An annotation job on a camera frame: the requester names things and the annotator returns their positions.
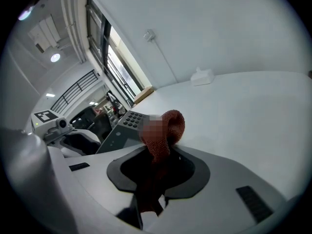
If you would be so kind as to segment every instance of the black slot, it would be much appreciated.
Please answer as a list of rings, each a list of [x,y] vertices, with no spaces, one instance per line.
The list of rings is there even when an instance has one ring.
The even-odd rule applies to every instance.
[[[236,191],[257,223],[273,214],[273,211],[250,186],[237,188]]]
[[[69,169],[74,172],[74,171],[77,171],[77,170],[80,170],[80,169],[83,169],[83,168],[86,168],[90,166],[88,163],[84,162],[84,163],[80,163],[80,164],[76,164],[76,165],[72,165],[72,166],[69,166]]]

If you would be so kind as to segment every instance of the ceiling light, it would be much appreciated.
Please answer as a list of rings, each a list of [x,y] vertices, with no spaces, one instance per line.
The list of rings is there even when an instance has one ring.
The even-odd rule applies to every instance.
[[[26,18],[28,18],[28,16],[30,15],[31,11],[33,10],[33,6],[31,6],[28,10],[24,10],[20,16],[19,16],[19,20],[25,20]]]
[[[51,62],[56,62],[60,59],[60,55],[59,54],[54,54],[51,57]]]

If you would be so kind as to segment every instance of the white machine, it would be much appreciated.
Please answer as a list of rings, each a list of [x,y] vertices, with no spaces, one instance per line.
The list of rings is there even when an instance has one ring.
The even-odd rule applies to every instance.
[[[171,152],[166,205],[148,226],[136,198],[146,174],[143,144],[64,158],[36,135],[0,129],[12,188],[51,233],[266,233],[294,203],[233,160],[182,146]]]
[[[34,134],[44,140],[49,149],[58,148],[64,157],[95,154],[99,138],[85,129],[75,129],[66,118],[52,110],[31,114]]]

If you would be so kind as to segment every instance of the red towel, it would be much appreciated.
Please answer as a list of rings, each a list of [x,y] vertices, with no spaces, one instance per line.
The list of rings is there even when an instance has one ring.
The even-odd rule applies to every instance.
[[[141,140],[147,146],[153,160],[149,175],[137,185],[136,197],[140,212],[152,211],[157,215],[162,212],[158,199],[165,190],[162,179],[168,172],[169,147],[181,139],[184,129],[184,117],[178,110],[167,111],[160,119],[150,120],[149,125],[143,126]]]

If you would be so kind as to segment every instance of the white pipe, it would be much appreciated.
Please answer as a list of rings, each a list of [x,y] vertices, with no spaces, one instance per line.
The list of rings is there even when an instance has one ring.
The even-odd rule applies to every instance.
[[[86,7],[85,5],[87,4],[87,0],[84,0],[83,4],[79,4],[79,2],[83,2],[82,0],[74,0],[74,15],[76,19],[76,30],[78,32],[78,40],[80,42],[80,49],[83,53],[83,57],[87,59],[85,51],[84,51],[84,46],[83,46],[83,39],[81,35],[81,16],[79,13],[83,14],[85,16],[84,21],[82,22],[83,27],[87,27],[87,12],[86,12]]]
[[[83,60],[81,59],[79,53],[78,53],[78,50],[76,48],[76,45],[74,44],[74,39],[73,39],[73,36],[72,36],[72,32],[70,30],[70,26],[68,24],[68,19],[67,19],[67,13],[66,13],[66,8],[65,8],[65,4],[64,4],[64,0],[60,0],[60,3],[61,3],[61,6],[62,6],[62,12],[63,12],[63,17],[64,17],[64,21],[65,21],[65,25],[66,25],[66,29],[67,29],[67,33],[69,35],[69,38],[70,38],[70,41],[72,42],[73,44],[73,48],[74,48],[74,51],[76,52],[76,55],[80,61],[80,63],[83,63]]]
[[[67,6],[68,6],[69,23],[71,25],[70,26],[71,30],[73,31],[74,40],[76,42],[76,47],[78,48],[81,59],[85,62],[85,57],[83,55],[83,52],[79,46],[79,41],[77,39],[77,32],[76,32],[76,26],[74,25],[74,20],[73,20],[73,10],[72,10],[71,0],[67,0]]]

